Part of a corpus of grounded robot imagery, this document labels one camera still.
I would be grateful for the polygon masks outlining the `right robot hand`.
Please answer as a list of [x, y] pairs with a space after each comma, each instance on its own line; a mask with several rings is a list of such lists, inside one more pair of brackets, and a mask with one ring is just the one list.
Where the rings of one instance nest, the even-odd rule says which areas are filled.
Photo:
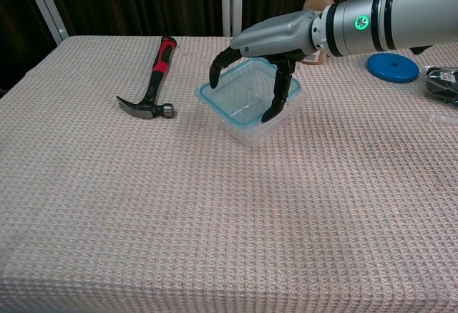
[[245, 57], [262, 57], [276, 66], [276, 77], [271, 106], [263, 113], [262, 122], [268, 122], [282, 112], [291, 85], [296, 63], [316, 52], [313, 43], [313, 10], [297, 11], [271, 17], [243, 30], [232, 38], [228, 48], [213, 60], [209, 83], [218, 86], [221, 70]]

